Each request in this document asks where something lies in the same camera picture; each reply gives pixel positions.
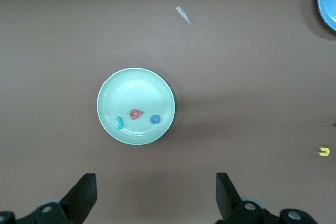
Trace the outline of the light green plate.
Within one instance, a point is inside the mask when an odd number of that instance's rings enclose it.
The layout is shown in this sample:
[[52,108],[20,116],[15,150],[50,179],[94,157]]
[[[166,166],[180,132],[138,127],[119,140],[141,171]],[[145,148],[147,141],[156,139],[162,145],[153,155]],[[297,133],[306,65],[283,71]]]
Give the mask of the light green plate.
[[[171,127],[175,117],[175,99],[170,86],[155,72],[143,68],[122,69],[111,75],[101,86],[97,96],[97,115],[105,131],[116,140],[129,145],[146,145],[161,138]],[[143,114],[136,120],[129,111]],[[159,115],[159,124],[150,117]],[[117,117],[124,127],[117,129]]]

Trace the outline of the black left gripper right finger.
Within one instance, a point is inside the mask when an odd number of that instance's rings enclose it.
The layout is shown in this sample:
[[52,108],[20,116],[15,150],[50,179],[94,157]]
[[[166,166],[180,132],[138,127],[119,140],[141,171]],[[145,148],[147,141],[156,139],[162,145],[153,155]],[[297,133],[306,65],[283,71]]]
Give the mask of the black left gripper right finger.
[[222,218],[215,224],[280,224],[257,203],[242,200],[227,173],[216,174],[216,202]]

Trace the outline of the white tape scrap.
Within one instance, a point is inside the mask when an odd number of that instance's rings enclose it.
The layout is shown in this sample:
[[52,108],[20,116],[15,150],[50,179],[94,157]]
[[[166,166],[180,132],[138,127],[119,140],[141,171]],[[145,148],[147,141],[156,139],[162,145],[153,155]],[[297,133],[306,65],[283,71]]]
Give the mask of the white tape scrap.
[[180,6],[177,6],[176,10],[190,25],[192,24],[187,16],[187,13]]

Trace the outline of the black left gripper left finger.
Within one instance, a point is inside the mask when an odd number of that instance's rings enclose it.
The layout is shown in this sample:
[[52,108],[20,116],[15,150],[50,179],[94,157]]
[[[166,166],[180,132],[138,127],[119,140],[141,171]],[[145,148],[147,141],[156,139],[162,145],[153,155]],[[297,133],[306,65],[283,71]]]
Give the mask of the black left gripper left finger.
[[86,173],[60,202],[38,207],[18,224],[83,224],[96,201],[96,175]]

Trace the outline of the pink foam letter d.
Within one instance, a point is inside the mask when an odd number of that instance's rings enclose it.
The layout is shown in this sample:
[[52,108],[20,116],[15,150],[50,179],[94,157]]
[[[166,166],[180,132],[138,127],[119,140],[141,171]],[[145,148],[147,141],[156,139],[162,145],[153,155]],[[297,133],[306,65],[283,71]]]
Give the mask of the pink foam letter d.
[[143,114],[143,111],[139,111],[137,109],[132,109],[129,111],[129,117],[132,120],[136,120],[137,118],[139,118],[141,115]]

